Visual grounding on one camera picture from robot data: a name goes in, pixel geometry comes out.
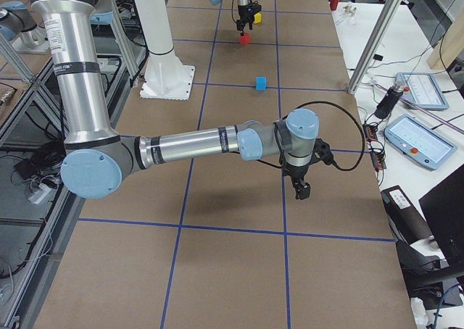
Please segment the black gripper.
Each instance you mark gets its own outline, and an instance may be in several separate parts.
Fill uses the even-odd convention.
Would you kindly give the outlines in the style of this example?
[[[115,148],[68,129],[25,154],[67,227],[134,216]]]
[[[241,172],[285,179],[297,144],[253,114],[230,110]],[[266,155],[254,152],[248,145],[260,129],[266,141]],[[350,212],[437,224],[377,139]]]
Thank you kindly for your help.
[[[262,6],[260,4],[247,4],[247,5],[238,5],[239,17],[236,21],[236,29],[237,31],[244,30],[243,22],[248,22],[249,29],[252,30],[254,16],[261,12]]]
[[[289,163],[283,166],[283,175],[293,178],[291,182],[295,190],[295,199],[308,199],[310,197],[310,184],[304,180],[309,166],[309,164],[294,166]]]

